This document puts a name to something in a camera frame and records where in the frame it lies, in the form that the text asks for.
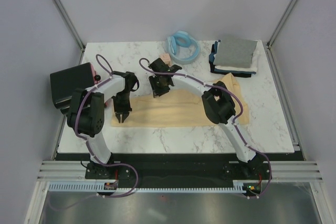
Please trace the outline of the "small pink cube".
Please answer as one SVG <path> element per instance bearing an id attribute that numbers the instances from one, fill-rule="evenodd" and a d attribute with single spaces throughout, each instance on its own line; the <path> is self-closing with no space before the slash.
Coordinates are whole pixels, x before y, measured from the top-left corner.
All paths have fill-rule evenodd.
<path id="1" fill-rule="evenodd" d="M 171 57 L 168 53 L 164 53 L 160 55 L 160 59 L 168 66 L 172 65 Z"/>

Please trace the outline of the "yellow t shirt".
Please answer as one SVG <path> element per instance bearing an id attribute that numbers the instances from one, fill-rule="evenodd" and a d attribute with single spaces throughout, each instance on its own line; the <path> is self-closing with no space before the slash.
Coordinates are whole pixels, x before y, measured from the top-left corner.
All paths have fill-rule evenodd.
<path id="1" fill-rule="evenodd" d="M 143 95 L 131 98 L 132 111 L 119 123 L 112 115 L 114 127 L 196 127 L 213 126 L 206 116 L 201 97 L 187 90 L 172 90 L 154 98 Z"/>

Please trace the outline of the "black pink drawer organizer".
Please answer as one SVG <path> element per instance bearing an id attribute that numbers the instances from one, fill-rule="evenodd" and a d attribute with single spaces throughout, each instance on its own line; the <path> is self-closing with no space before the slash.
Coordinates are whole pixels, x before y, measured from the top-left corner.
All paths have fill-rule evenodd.
<path id="1" fill-rule="evenodd" d="M 89 88 L 100 81 L 101 76 L 89 62 L 51 73 L 51 97 L 55 108 L 66 115 L 70 108 L 73 92 L 77 88 Z"/>

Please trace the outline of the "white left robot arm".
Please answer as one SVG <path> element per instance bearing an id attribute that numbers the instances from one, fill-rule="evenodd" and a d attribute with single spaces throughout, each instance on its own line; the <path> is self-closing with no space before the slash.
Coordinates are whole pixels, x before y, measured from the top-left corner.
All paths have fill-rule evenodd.
<path id="1" fill-rule="evenodd" d="M 116 118 L 123 123 L 132 111 L 130 93 L 140 87 L 133 72 L 112 72 L 108 78 L 89 88 L 76 88 L 67 113 L 67 125 L 84 140 L 92 162 L 98 164 L 97 173 L 111 178 L 115 173 L 112 153 L 108 149 L 102 128 L 105 105 L 111 100 Z"/>

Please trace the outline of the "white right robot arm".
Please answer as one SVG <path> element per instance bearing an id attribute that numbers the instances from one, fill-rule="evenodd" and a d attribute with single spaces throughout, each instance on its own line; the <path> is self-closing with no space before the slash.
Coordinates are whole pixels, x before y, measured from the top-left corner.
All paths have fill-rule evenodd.
<path id="1" fill-rule="evenodd" d="M 206 117 L 224 131 L 234 147 L 236 156 L 242 163 L 241 174 L 251 179 L 259 173 L 258 151 L 248 143 L 249 136 L 238 122 L 241 113 L 236 113 L 234 101 L 238 102 L 241 112 L 243 106 L 238 97 L 227 90 L 223 82 L 211 84 L 178 72 L 157 73 L 149 77 L 149 82 L 154 97 L 162 96 L 172 89 L 187 90 L 201 97 Z"/>

